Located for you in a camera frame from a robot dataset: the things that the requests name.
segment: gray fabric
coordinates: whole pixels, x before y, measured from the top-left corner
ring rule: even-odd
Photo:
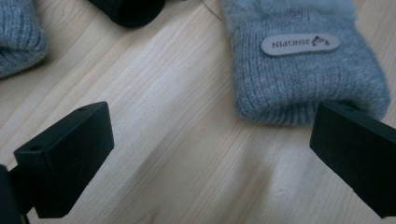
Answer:
[[[47,53],[31,0],[0,0],[0,77],[41,61]]]
[[[224,13],[235,1],[223,0]],[[227,22],[235,18],[225,17]],[[234,100],[240,118],[277,125],[312,124],[321,101],[348,102],[376,119],[385,116],[389,106],[385,76],[352,19],[297,7],[242,25],[231,22]],[[267,36],[312,33],[337,36],[341,45],[332,52],[281,57],[268,56],[261,49]]]

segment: wooden surface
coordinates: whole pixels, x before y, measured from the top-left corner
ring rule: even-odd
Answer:
[[[396,1],[356,0],[388,77],[396,127]],[[62,219],[35,223],[396,223],[309,148],[310,127],[239,120],[219,0],[167,1],[128,30],[87,0],[37,0],[49,56],[0,80],[0,163],[74,109],[110,107],[116,147]]]

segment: table top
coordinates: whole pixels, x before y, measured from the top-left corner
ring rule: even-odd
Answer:
[[[0,80],[0,163],[74,109],[107,101],[116,146],[62,219],[32,223],[396,223],[309,148],[312,127],[240,120],[220,0],[167,1],[126,29],[87,0],[37,0],[44,62]],[[355,0],[396,95],[396,1]],[[382,120],[396,127],[392,97]]]

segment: knitted fabric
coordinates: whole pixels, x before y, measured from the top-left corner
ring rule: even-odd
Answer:
[[[41,61],[47,53],[31,0],[0,0],[0,77]]]
[[[381,119],[389,106],[385,76],[354,26],[344,0],[222,0],[232,36],[234,101],[242,119],[312,124],[322,101],[346,102]],[[267,36],[329,34],[337,50],[274,57]]]
[[[90,0],[116,24],[139,27],[153,21],[163,10],[164,0]]]

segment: wood grain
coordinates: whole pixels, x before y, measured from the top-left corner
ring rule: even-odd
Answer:
[[[356,0],[396,127],[396,2]],[[32,223],[396,223],[309,148],[310,127],[239,120],[219,0],[169,0],[125,29],[86,0],[37,0],[49,56],[0,80],[0,163],[74,109],[110,107],[116,147],[69,215]]]

